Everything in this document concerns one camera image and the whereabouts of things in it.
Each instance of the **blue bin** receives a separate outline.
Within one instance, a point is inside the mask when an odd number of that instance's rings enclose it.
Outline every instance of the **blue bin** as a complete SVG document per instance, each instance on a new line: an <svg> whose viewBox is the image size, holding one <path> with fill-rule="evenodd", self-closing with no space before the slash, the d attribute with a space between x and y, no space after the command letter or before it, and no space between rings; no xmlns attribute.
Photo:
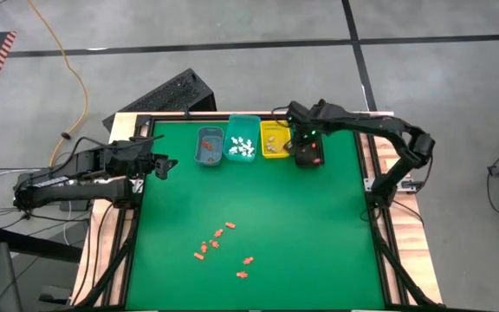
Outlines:
<svg viewBox="0 0 499 312"><path fill-rule="evenodd" d="M256 158L259 147L259 126L261 118L254 115L232 114L229 117L229 125L224 136L223 153L227 159L235 161L250 162ZM251 146L255 148L251 157L242 156L241 153L230 154L229 150L235 144L231 138L243 138L244 141L251 140Z"/></svg>
<svg viewBox="0 0 499 312"><path fill-rule="evenodd" d="M203 166L217 166L223 154L224 132L220 127L200 127L198 131L198 146L196 147L196 161ZM211 150L204 146L204 142L211 145Z"/></svg>

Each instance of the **table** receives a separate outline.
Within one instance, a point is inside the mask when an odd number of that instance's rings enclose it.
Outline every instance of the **table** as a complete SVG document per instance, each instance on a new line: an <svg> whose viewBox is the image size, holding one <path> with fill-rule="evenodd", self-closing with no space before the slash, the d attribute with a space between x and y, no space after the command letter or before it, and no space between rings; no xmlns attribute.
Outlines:
<svg viewBox="0 0 499 312"><path fill-rule="evenodd" d="M270 116L270 112L243 113ZM325 138L327 163L315 170L296 169L292 159L225 161L217 168L197 165L193 160L197 130L203 125L224 127L229 114L115 116L111 140L163 133L153 151L168 154L179 164L166 181L146 179L141 215L134 219L135 251L98 303L120 302L127 309L382 309L379 276L383 274L390 301L399 302L393 272L386 265L386 273L379 273L369 225L359 219L366 206L356 136L339 132ZM358 138L366 143L365 136ZM398 157L386 140L375 142L381 169L387 170ZM372 176L367 144L363 154ZM418 211L413 195L396 199ZM100 224L108 205L95 201L92 225ZM75 284L76 294L87 270L80 299L90 289L94 270L97 279L108 266L132 218L131 211L107 214L96 265L94 248L89 255L84 249ZM422 225L397 205L390 220L401 263L418 286L440 302ZM195 259L193 252L201 241L227 221L237 228L225 230L221 248L210 250L202 262ZM95 246L98 226L90 231ZM256 258L255 263L244 268L242 259L249 256ZM236 278L235 273L244 269L250 276Z"/></svg>

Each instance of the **white pieces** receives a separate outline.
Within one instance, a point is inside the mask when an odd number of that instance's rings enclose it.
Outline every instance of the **white pieces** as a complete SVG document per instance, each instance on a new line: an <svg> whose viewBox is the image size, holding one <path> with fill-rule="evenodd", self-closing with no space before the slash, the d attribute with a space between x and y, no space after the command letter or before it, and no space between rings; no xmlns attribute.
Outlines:
<svg viewBox="0 0 499 312"><path fill-rule="evenodd" d="M255 148L251 146L251 140L244 141L242 137L230 137L232 140L232 147L229 150L229 154L241 153L244 157L253 157Z"/></svg>

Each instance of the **teal bin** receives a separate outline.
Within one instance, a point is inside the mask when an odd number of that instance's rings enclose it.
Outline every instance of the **teal bin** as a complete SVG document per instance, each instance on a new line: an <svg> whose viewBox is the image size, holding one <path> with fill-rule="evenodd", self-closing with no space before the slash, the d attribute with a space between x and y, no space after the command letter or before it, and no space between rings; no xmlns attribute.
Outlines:
<svg viewBox="0 0 499 312"><path fill-rule="evenodd" d="M229 117L229 125L226 128L226 135L224 136L223 154L227 159L235 161L250 162L256 158L259 152L259 125L261 118L254 115L232 114ZM236 153L231 153L230 149L233 146L240 147L241 144L235 143L232 138L238 140L243 139L244 145L247 146L247 141L251 141L253 151L251 156L243 156L242 152L238 150Z"/></svg>

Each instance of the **plastic container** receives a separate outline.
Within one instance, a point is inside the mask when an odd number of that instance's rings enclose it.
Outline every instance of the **plastic container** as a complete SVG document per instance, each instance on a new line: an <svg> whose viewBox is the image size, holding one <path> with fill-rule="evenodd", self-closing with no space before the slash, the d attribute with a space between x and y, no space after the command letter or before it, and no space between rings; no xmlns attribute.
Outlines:
<svg viewBox="0 0 499 312"><path fill-rule="evenodd" d="M232 114L229 117L229 125L226 128L223 146L223 153L227 159L250 162L256 158L260 122L261 118L254 115ZM242 156L241 153L229 153L230 148L236 146L232 138L242 138L244 142L251 140L251 147L254 148L252 156Z"/></svg>
<svg viewBox="0 0 499 312"><path fill-rule="evenodd" d="M279 120L280 123L286 123L284 120ZM279 125L275 120L261 122L261 152L266 159L287 158L290 154L282 147L286 144L292 135L289 127ZM276 152L268 149L270 144Z"/></svg>
<svg viewBox="0 0 499 312"><path fill-rule="evenodd" d="M200 127L196 161L203 166L217 166L221 163L224 132L220 127Z"/></svg>

